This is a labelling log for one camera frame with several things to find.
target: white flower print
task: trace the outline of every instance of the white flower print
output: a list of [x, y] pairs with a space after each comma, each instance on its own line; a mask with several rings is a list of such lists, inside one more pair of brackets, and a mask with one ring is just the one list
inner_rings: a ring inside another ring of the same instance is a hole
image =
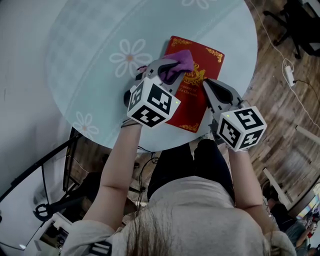
[[146, 40], [137, 40], [132, 48], [127, 39], [120, 41], [119, 47], [121, 52], [116, 52], [110, 55], [109, 60], [112, 63], [119, 63], [115, 70], [117, 78], [122, 77], [129, 68], [130, 75], [135, 78], [137, 75], [137, 68], [144, 65], [149, 65], [152, 62], [152, 56], [149, 53], [140, 53], [146, 46]]
[[182, 0], [181, 4], [183, 6], [191, 6], [193, 5], [194, 2], [196, 2], [201, 9], [206, 10], [209, 8], [208, 1], [217, 1], [217, 0]]
[[85, 137], [93, 141], [94, 138], [92, 135], [98, 134], [99, 129], [94, 125], [91, 125], [92, 115], [88, 113], [86, 114], [85, 118], [80, 112], [77, 112], [75, 115], [76, 119], [78, 119], [78, 122], [74, 122], [72, 124], [74, 129], [76, 129], [79, 133], [83, 134]]

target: wooden floor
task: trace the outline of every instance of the wooden floor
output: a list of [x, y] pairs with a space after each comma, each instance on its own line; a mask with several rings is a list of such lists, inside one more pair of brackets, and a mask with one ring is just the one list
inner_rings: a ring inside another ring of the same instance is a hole
[[[271, 17], [264, 17], [262, 12], [269, 10], [278, 14], [285, 1], [253, 0], [253, 2], [271, 39], [279, 39], [285, 29]], [[244, 98], [251, 106], [258, 107], [268, 125], [261, 142], [253, 147], [249, 154], [259, 181], [262, 183], [266, 180], [263, 169], [267, 168], [278, 184], [282, 183], [283, 190], [289, 199], [294, 201], [320, 174], [320, 146], [298, 134], [295, 127], [300, 125], [318, 136], [320, 136], [320, 130], [312, 124], [295, 95], [290, 91], [282, 75], [282, 57], [271, 46], [253, 6], [247, 0], [246, 3], [256, 25], [258, 55], [255, 72]], [[312, 84], [316, 93], [320, 95], [320, 58], [309, 56], [302, 50], [301, 60], [296, 60], [295, 47], [290, 38], [278, 49], [293, 62], [294, 78]], [[313, 120], [320, 124], [320, 105], [312, 89], [301, 82], [297, 82], [293, 89]], [[196, 145], [196, 141], [192, 142], [191, 149], [194, 149]], [[108, 148], [82, 138], [78, 143], [74, 158], [88, 172], [101, 172], [102, 156], [110, 151]], [[223, 147], [221, 151], [228, 162], [228, 156]], [[131, 185], [133, 188], [139, 189], [137, 181], [139, 173], [148, 159], [150, 159], [150, 154], [138, 155], [137, 161], [140, 163], [140, 168], [133, 173]], [[153, 169], [154, 165], [150, 162], [143, 171], [142, 181], [146, 187]], [[86, 172], [74, 162], [72, 176], [81, 181], [86, 176]], [[130, 192], [128, 197], [134, 201], [138, 195]], [[142, 201], [147, 201], [145, 193], [143, 193]]]

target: purple cloth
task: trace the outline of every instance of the purple cloth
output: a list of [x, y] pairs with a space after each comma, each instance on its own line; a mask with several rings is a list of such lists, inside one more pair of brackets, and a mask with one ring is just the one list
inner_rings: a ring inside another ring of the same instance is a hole
[[163, 81], [170, 79], [175, 73], [192, 72], [194, 70], [194, 60], [189, 50], [181, 50], [176, 53], [166, 55], [163, 59], [170, 59], [179, 62], [179, 64], [171, 68], [167, 74], [161, 74], [161, 79]]

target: chair leg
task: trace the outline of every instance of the chair leg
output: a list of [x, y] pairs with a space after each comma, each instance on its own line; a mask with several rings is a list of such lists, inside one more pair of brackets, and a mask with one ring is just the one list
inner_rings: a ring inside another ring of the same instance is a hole
[[300, 48], [299, 48], [299, 44], [296, 42], [296, 40], [293, 40], [293, 43], [294, 43], [294, 46], [295, 46], [295, 49], [296, 49], [296, 54], [294, 55], [294, 57], [297, 59], [297, 60], [300, 60], [301, 59], [301, 55], [300, 55]]
[[287, 23], [285, 21], [283, 21], [282, 19], [280, 19], [279, 17], [277, 17], [276, 15], [274, 15], [272, 12], [265, 10], [263, 12], [263, 14], [265, 16], [271, 16], [272, 18], [274, 18], [281, 26], [284, 26], [285, 28], [287, 27]]
[[280, 38], [280, 40], [274, 40], [273, 44], [274, 46], [279, 46], [283, 43], [284, 40], [286, 40], [290, 36], [289, 31], [285, 32], [285, 34]]

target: power adapter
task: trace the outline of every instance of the power adapter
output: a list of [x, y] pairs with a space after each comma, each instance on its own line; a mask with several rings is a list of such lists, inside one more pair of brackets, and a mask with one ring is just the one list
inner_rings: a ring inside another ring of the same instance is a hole
[[289, 83], [289, 85], [292, 87], [292, 86], [294, 86], [295, 85], [295, 78], [294, 78], [294, 72], [293, 72], [293, 70], [291, 69], [291, 66], [286, 66], [285, 68], [284, 68], [284, 70], [285, 70], [285, 76], [286, 76], [286, 79], [287, 79], [287, 81], [288, 81], [288, 83]]

